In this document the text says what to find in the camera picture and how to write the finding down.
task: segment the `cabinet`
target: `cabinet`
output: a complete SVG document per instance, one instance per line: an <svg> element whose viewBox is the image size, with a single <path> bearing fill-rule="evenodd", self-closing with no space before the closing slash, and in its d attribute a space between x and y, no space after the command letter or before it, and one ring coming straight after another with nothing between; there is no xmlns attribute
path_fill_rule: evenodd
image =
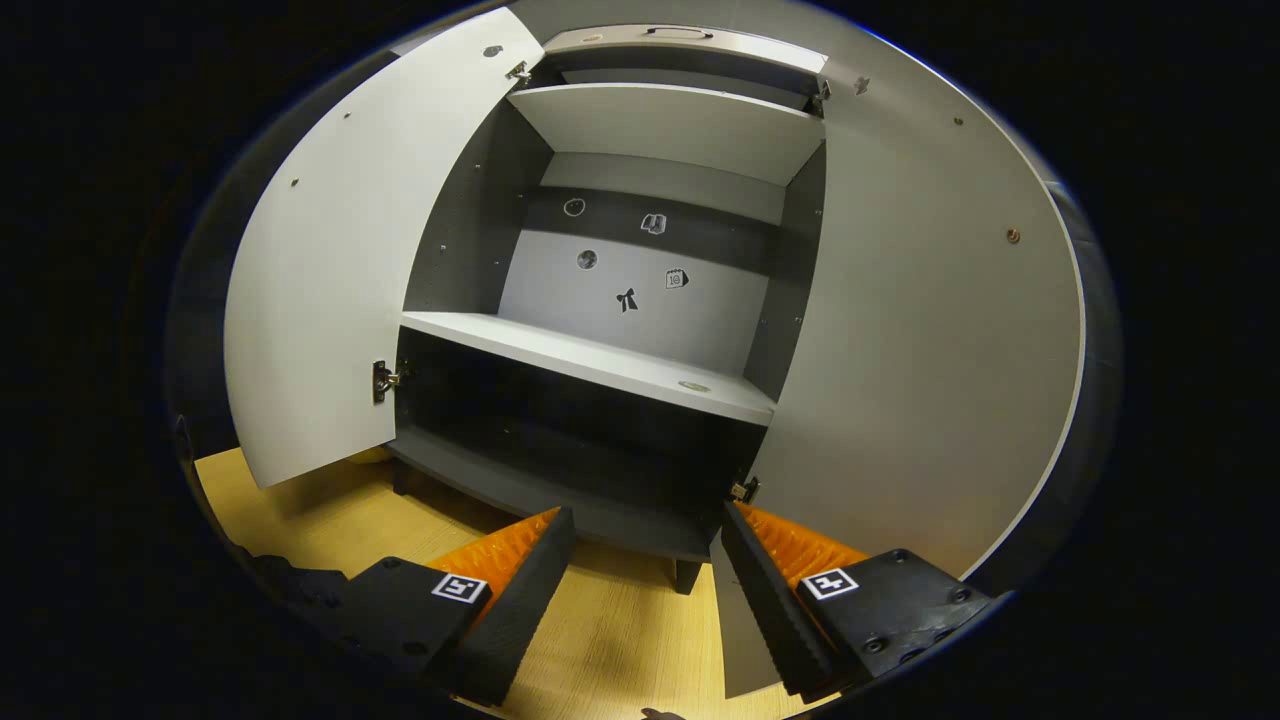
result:
<svg viewBox="0 0 1280 720"><path fill-rule="evenodd" d="M767 510L972 573L1065 452L1075 251L996 119L850 32L828 72L717 28L541 46L499 9L374 74L236 258L227 386L259 484L385 445L687 569L755 477ZM406 369L381 401L376 361ZM742 692L768 657L727 571Z"/></svg>
<svg viewBox="0 0 1280 720"><path fill-rule="evenodd" d="M722 53L631 29L652 40L631 70ZM814 54L797 70L768 55L796 49L751 42L718 72L817 82ZM572 505L584 536L680 561L687 592L795 347L777 327L799 325L813 274L822 119L694 76L576 61L535 81L543 55L509 12L480 15L294 149L232 275L237 429L264 487L385 443L516 514ZM381 400L375 361L399 378Z"/></svg>

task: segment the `door hinge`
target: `door hinge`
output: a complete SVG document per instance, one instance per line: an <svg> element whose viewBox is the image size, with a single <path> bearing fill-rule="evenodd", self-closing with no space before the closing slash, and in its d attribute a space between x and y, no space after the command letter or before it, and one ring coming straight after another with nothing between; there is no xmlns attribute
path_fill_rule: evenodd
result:
<svg viewBox="0 0 1280 720"><path fill-rule="evenodd" d="M758 478L751 478L745 483L742 480L733 480L733 487L730 488L728 493L733 496L733 500L739 500L748 505L755 500L755 493L760 489L760 480Z"/></svg>
<svg viewBox="0 0 1280 720"><path fill-rule="evenodd" d="M831 100L831 83L818 78L818 92L809 97L809 109L818 118L826 119L827 114L822 108L823 100Z"/></svg>
<svg viewBox="0 0 1280 720"><path fill-rule="evenodd" d="M374 405L387 400L387 391L397 388L408 377L408 363L401 360L396 373L387 369L385 360L374 361Z"/></svg>
<svg viewBox="0 0 1280 720"><path fill-rule="evenodd" d="M525 87L529 86L529 81L532 79L534 76L532 73L525 69L525 61L521 60L516 63L516 67L511 68L511 70L507 73L507 79L511 78L518 78L516 86L512 87L512 90L524 90Z"/></svg>

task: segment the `cabinet door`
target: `cabinet door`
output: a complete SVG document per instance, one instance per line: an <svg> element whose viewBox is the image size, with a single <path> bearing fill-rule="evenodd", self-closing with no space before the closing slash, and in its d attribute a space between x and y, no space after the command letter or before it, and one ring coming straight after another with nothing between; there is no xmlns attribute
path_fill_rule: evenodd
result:
<svg viewBox="0 0 1280 720"><path fill-rule="evenodd" d="M236 256L223 348L259 487L396 437L394 396L374 402L372 364L394 366L422 228L515 86L507 73L541 58L506 8L471 18L352 91L271 178Z"/></svg>

